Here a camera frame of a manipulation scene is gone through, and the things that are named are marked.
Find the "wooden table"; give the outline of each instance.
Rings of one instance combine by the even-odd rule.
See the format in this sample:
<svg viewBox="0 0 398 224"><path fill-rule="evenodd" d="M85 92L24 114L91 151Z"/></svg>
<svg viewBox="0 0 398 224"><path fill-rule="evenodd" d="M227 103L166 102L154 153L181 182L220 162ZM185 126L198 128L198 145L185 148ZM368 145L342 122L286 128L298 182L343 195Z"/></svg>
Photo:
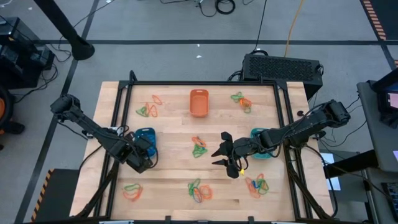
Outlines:
<svg viewBox="0 0 398 224"><path fill-rule="evenodd" d="M94 115L94 120L100 126L110 126L117 87L118 82L102 84ZM308 111L304 88L302 83L289 83L288 87L292 111L295 119L298 119L298 110ZM190 91L195 88L209 91L210 111L206 118L190 115ZM230 95L239 91L253 103L250 114L244 113L230 98ZM164 102L157 106L159 116L139 116L136 110L143 107L145 102L152 102L152 95L158 95ZM280 96L284 120L288 123L282 92ZM237 139L249 137L253 128L279 128L271 86L133 86L127 125L130 130L146 127L155 129L159 163L154 169L142 174L127 164L120 166L112 219L164 220L166 215L171 215L172 220L247 221L248 216L253 216L256 221L294 220L283 151L276 159L248 158L249 169L238 179L229 178L225 167L211 164L221 159L210 157L218 149L221 132L227 131ZM207 144L208 152L197 159L192 155L192 136L199 136ZM315 141L311 140L308 144L317 149ZM85 156L98 146L96 140L89 140ZM105 150L100 150L83 166L70 215L77 214L97 189L104 154ZM320 158L310 150L303 149L302 161L309 191L325 211L332 214L333 208ZM245 178L255 179L260 173L264 174L269 191L257 199L250 195ZM201 184L208 184L213 189L211 200L196 203L189 196L187 184L196 178L201 178ZM131 202L124 198L123 187L135 183L141 184L144 190L138 201ZM101 214L105 213L108 193L103 197ZM304 217L299 190L298 199Z"/></svg>

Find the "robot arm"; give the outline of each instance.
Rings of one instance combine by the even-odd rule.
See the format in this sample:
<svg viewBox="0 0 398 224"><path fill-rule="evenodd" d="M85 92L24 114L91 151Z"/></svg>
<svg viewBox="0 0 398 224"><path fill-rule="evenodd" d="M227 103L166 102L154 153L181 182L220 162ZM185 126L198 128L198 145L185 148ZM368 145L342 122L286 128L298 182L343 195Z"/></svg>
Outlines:
<svg viewBox="0 0 398 224"><path fill-rule="evenodd" d="M81 126L92 134L116 161L122 164L127 162L138 173L152 167L153 162L147 156L147 149L152 143L145 136L135 138L133 132L126 136L118 136L116 131L102 128L82 112L78 98L62 95L51 104L51 112L61 122L70 120Z"/></svg>
<svg viewBox="0 0 398 224"><path fill-rule="evenodd" d="M224 140L220 148L211 155L227 156L228 159L216 161L213 164L227 167L227 175L232 178L239 177L242 169L237 161L246 160L247 156L255 153L272 154L277 147L287 141L292 147L302 147L311 135L318 133L325 127L338 128L348 123L351 116L342 103L331 100L309 111L300 120L279 129L268 129L254 135L253 138L239 138L233 142L232 136L227 132L221 133Z"/></svg>

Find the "yellow and black tape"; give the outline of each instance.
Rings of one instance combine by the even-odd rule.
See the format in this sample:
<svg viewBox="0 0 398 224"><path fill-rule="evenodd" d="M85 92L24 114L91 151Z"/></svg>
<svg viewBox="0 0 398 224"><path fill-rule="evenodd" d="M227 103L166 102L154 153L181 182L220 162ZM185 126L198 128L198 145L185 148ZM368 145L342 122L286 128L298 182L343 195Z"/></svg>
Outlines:
<svg viewBox="0 0 398 224"><path fill-rule="evenodd" d="M32 217L30 218L31 222L35 222L35 220L36 220L37 212L39 212L40 204L42 203L43 198L44 198L45 189L47 188L47 185L49 184L49 180L50 180L50 177L51 177L53 171L54 171L54 169L50 169L47 172L47 175L45 176L42 190L40 191L39 198L37 199L36 206L33 210Z"/></svg>
<svg viewBox="0 0 398 224"><path fill-rule="evenodd" d="M364 0L363 3L366 7L368 14L369 14L369 17L372 20L373 26L376 29L376 32L377 32L379 38L382 40L386 40L386 33L384 32L384 29L380 24L379 18L377 18L376 13L374 12L371 2Z"/></svg>

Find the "orange container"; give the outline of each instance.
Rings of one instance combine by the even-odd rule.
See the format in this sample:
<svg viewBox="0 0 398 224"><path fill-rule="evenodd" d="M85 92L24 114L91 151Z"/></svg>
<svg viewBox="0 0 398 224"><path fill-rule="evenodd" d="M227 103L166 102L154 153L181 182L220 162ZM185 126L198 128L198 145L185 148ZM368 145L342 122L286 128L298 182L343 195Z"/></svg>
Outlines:
<svg viewBox="0 0 398 224"><path fill-rule="evenodd" d="M209 112L209 92L207 90L192 90L189 110L194 117L205 117Z"/></svg>

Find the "black pole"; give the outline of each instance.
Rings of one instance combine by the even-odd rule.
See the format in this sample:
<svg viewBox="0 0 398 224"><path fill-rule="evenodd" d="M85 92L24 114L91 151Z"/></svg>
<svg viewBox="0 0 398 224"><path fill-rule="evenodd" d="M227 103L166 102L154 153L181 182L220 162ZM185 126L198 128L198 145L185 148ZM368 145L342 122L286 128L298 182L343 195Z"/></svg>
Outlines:
<svg viewBox="0 0 398 224"><path fill-rule="evenodd" d="M93 56L94 47L81 38L75 28L70 24L62 10L54 0L34 0L52 24L58 29L72 47L72 55L75 60L85 60Z"/></svg>

